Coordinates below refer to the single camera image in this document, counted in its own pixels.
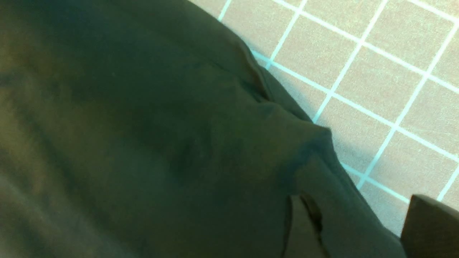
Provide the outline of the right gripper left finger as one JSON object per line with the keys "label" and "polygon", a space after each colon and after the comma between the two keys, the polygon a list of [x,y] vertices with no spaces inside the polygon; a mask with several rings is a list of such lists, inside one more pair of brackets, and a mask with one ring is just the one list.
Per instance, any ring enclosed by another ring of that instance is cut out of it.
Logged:
{"label": "right gripper left finger", "polygon": [[289,197],[290,218],[285,237],[284,258],[329,258],[321,240],[320,230],[308,206],[299,195]]}

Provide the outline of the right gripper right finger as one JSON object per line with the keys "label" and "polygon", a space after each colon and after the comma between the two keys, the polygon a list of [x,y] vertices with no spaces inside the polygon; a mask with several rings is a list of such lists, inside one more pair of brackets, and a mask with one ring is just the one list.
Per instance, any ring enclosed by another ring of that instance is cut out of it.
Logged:
{"label": "right gripper right finger", "polygon": [[459,212],[426,195],[412,195],[400,240],[408,258],[457,258]]}

